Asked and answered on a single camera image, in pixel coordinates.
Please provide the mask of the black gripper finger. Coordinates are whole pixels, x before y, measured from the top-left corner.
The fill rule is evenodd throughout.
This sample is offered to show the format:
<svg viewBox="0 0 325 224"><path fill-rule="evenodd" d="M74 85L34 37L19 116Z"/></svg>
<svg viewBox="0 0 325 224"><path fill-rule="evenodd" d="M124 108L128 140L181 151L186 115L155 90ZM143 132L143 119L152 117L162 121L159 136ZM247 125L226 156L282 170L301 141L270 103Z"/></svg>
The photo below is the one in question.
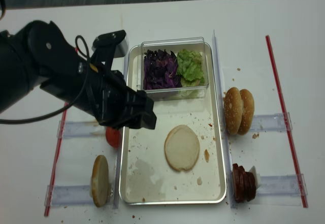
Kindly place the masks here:
<svg viewBox="0 0 325 224"><path fill-rule="evenodd" d="M128 120L126 126L130 129L149 129L154 130L157 117L154 112L135 113Z"/></svg>
<svg viewBox="0 0 325 224"><path fill-rule="evenodd" d="M134 103L140 112L153 112L154 101L144 90L136 91Z"/></svg>

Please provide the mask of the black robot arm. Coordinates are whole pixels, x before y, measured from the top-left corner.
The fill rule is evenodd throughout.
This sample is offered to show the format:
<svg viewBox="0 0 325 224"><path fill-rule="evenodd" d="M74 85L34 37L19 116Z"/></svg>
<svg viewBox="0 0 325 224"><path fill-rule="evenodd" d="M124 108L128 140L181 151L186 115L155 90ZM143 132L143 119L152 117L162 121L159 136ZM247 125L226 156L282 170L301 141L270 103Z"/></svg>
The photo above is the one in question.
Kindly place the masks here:
<svg viewBox="0 0 325 224"><path fill-rule="evenodd" d="M1 32L1 111L35 87L115 129L154 129L154 102L112 70L127 50L126 32L99 35L93 53L71 46L53 22L33 21L11 35Z"/></svg>

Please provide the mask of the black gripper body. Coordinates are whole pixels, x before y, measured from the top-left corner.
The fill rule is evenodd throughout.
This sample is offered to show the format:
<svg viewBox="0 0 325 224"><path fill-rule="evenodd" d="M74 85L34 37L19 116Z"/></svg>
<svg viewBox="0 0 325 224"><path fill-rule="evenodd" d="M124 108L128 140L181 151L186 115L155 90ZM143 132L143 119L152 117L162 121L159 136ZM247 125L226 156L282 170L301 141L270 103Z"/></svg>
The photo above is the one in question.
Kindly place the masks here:
<svg viewBox="0 0 325 224"><path fill-rule="evenodd" d="M42 63L48 80L41 89L94 116L104 126L126 126L137 112L136 92L127 87L119 71L95 66L76 53L52 55Z"/></svg>

